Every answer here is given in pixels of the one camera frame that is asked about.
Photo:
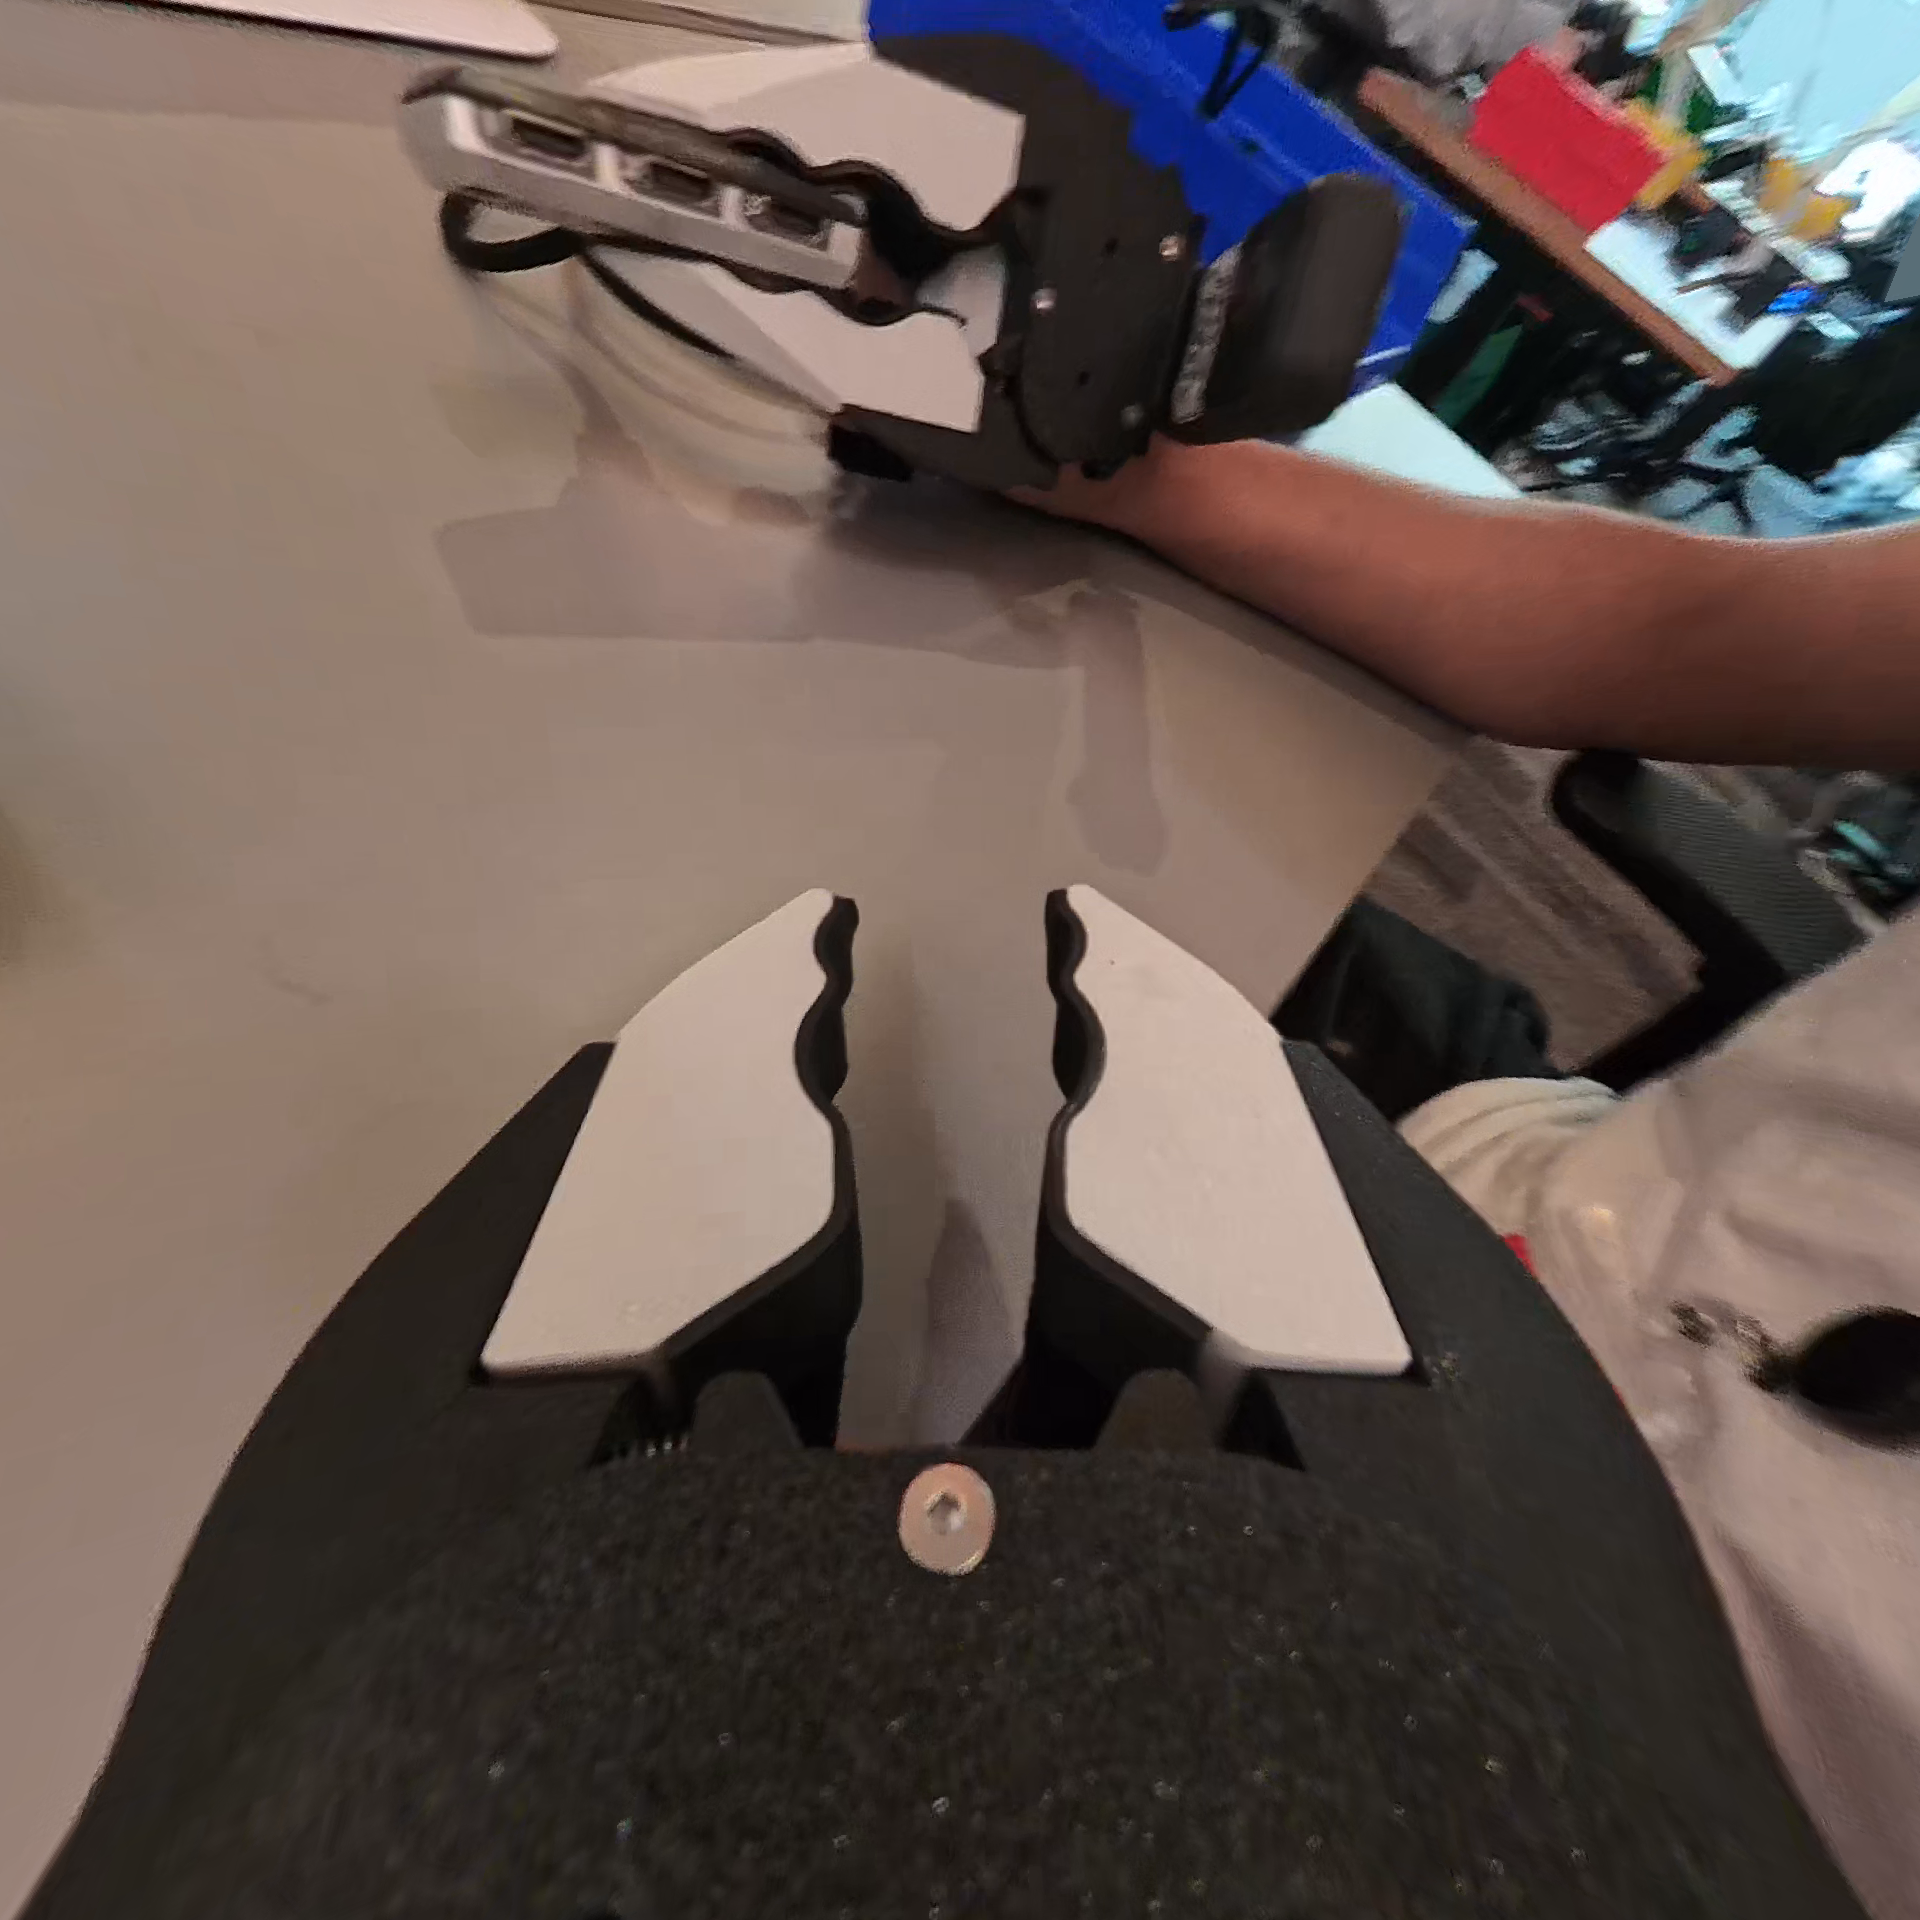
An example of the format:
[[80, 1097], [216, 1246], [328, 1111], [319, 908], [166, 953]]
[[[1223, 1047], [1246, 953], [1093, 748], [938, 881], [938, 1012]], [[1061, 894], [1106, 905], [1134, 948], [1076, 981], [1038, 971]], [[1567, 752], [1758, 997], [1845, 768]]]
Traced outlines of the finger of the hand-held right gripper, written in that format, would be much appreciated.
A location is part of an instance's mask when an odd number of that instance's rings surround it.
[[814, 173], [876, 173], [938, 229], [983, 225], [1019, 177], [1019, 112], [887, 62], [869, 44], [677, 55], [599, 85], [606, 103], [767, 141]]
[[974, 435], [987, 381], [956, 318], [858, 319], [808, 285], [759, 285], [703, 265], [703, 328], [739, 363], [823, 414], [864, 411]]

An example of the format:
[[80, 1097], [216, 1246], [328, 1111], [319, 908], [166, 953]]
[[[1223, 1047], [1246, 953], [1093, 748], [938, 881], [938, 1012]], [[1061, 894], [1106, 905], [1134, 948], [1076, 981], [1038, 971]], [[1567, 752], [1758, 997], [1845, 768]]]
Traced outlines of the red box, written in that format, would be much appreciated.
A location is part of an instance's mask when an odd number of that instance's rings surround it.
[[1565, 204], [1632, 200], [1664, 164], [1639, 118], [1535, 51], [1510, 57], [1485, 83], [1467, 139], [1512, 177]]

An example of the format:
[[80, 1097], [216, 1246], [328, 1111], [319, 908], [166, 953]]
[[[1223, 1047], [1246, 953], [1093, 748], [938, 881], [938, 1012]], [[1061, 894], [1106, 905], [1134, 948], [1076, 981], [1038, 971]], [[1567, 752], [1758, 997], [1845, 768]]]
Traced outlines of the dark cloth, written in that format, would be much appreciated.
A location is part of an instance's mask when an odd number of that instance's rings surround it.
[[1559, 1078], [1544, 1008], [1396, 912], [1358, 899], [1271, 1015], [1386, 1118], [1500, 1078]]

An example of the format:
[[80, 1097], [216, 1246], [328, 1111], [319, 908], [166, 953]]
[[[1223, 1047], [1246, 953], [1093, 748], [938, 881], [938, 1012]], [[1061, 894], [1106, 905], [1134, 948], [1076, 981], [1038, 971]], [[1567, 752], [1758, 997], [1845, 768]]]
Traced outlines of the black clip microphone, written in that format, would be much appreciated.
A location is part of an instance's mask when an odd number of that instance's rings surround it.
[[1874, 1308], [1830, 1319], [1790, 1349], [1768, 1349], [1756, 1382], [1853, 1438], [1911, 1441], [1917, 1436], [1917, 1317]]

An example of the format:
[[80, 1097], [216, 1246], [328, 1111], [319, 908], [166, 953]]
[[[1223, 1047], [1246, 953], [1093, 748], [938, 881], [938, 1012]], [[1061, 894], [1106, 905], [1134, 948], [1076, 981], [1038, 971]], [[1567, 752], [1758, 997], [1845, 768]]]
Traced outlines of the blue plastic bin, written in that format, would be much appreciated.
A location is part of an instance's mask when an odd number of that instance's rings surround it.
[[1402, 240], [1371, 341], [1349, 396], [1391, 384], [1418, 344], [1432, 302], [1467, 247], [1472, 224], [1408, 166], [1368, 141], [1344, 109], [1310, 93], [1259, 55], [1239, 55], [1223, 8], [1175, 24], [1178, 5], [1148, 1], [871, 1], [874, 47], [925, 63], [932, 41], [1019, 41], [1062, 62], [1131, 121], [1131, 145], [1170, 166], [1189, 207], [1206, 222], [1202, 261], [1246, 240], [1262, 212], [1323, 175], [1366, 175], [1402, 211]]

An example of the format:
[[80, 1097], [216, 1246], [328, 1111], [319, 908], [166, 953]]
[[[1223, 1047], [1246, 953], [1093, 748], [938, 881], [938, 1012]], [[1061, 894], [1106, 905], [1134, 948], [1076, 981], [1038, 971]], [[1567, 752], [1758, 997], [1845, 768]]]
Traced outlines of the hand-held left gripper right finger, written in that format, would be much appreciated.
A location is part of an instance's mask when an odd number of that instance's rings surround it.
[[1031, 1333], [1095, 1380], [1198, 1360], [1398, 1379], [1412, 1351], [1274, 1023], [1090, 884], [1045, 902]]

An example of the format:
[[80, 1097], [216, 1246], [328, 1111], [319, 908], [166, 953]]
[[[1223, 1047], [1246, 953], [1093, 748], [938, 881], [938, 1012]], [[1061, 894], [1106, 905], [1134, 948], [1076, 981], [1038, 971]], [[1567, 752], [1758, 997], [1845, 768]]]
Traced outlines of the grey hdmi hub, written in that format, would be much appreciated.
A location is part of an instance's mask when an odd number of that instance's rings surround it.
[[451, 67], [399, 95], [397, 121], [443, 196], [523, 222], [834, 294], [871, 254], [859, 196], [655, 112]]

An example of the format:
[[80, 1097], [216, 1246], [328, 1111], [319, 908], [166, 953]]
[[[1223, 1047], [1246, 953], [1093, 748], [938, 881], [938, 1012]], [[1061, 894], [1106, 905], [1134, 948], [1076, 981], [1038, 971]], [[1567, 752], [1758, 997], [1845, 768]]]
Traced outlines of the black office chair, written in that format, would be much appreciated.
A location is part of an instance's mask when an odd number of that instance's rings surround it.
[[1690, 997], [1581, 1068], [1614, 1093], [1683, 1064], [1868, 939], [1783, 841], [1646, 759], [1573, 753], [1551, 780], [1550, 804], [1695, 956]]

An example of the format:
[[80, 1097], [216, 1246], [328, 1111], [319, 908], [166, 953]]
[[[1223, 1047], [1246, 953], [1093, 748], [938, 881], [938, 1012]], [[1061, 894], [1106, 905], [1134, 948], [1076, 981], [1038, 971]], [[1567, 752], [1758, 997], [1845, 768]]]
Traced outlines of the person's right forearm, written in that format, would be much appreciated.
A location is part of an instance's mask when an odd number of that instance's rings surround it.
[[1719, 537], [1455, 495], [1259, 440], [1162, 438], [1014, 489], [1503, 745], [1917, 768], [1917, 529]]

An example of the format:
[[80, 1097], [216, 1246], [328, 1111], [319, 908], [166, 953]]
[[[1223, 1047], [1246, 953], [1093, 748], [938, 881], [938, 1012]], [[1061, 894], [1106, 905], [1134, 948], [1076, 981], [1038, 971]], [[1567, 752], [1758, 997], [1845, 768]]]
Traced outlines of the person's white shirt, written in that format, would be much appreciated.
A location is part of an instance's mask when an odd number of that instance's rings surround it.
[[1917, 1309], [1915, 910], [1627, 1094], [1506, 1076], [1398, 1128], [1525, 1241], [1659, 1459], [1845, 1878], [1915, 1915], [1915, 1449], [1767, 1391], [1740, 1337], [1795, 1353]]

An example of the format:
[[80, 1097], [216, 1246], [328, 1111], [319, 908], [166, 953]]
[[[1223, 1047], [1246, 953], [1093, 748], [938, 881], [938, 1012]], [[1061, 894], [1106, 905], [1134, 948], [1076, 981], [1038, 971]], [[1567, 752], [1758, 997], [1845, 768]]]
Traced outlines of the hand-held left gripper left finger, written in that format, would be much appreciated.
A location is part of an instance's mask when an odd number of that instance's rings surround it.
[[858, 1222], [846, 1008], [858, 905], [814, 887], [618, 1028], [480, 1365], [654, 1369]]

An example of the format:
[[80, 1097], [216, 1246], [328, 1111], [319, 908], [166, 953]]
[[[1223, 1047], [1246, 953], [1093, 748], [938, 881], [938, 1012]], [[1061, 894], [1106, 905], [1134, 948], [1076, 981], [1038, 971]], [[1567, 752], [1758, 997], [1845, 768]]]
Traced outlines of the wooden desk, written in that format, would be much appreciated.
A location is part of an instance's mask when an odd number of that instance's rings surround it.
[[1597, 300], [1646, 347], [1716, 388], [1741, 374], [1732, 360], [1690, 331], [1669, 308], [1655, 303], [1607, 267], [1560, 207], [1510, 175], [1496, 159], [1479, 152], [1448, 123], [1438, 95], [1423, 85], [1373, 67], [1360, 80], [1358, 109], [1408, 148], [1415, 164], [1435, 173], [1442, 183], [1440, 189], [1452, 200], [1469, 207], [1484, 224], [1510, 232], [1550, 269]]

